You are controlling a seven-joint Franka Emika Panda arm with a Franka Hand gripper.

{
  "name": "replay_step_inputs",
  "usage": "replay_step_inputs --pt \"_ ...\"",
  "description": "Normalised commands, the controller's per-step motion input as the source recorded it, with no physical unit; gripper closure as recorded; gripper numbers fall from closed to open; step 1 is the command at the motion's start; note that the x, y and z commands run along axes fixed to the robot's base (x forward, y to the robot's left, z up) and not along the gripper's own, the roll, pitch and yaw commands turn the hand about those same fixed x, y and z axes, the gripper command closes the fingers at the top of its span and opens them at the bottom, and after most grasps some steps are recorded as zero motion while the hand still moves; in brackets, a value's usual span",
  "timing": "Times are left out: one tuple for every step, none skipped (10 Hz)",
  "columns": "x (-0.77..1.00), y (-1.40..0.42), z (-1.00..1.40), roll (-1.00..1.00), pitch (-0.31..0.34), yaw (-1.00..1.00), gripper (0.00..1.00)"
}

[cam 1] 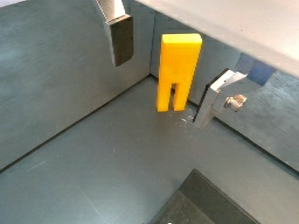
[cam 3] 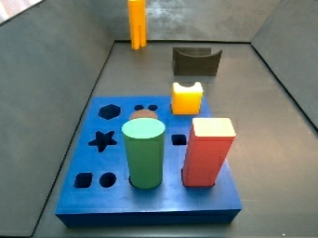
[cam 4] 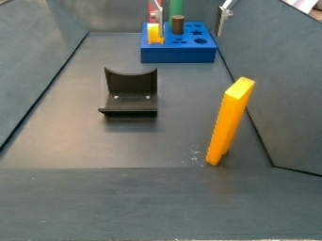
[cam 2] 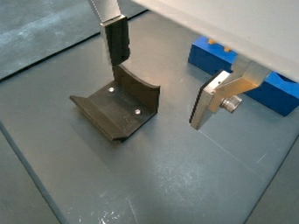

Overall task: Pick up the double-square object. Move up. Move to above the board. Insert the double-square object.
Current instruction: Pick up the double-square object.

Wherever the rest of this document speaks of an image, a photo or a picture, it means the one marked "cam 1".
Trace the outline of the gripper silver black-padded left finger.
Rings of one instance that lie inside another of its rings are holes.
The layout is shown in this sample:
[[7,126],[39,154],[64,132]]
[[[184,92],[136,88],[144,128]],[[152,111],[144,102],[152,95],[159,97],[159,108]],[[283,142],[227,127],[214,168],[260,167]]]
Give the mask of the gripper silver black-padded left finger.
[[104,20],[112,63],[116,67],[134,56],[134,17],[127,14],[123,0],[95,0]]

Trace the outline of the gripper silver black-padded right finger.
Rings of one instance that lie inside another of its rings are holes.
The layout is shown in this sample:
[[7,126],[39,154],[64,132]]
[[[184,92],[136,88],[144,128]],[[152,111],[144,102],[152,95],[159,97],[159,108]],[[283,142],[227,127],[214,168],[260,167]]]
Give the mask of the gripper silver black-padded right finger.
[[194,125],[203,129],[227,109],[238,112],[247,102],[246,93],[260,88],[246,74],[226,69],[206,85]]

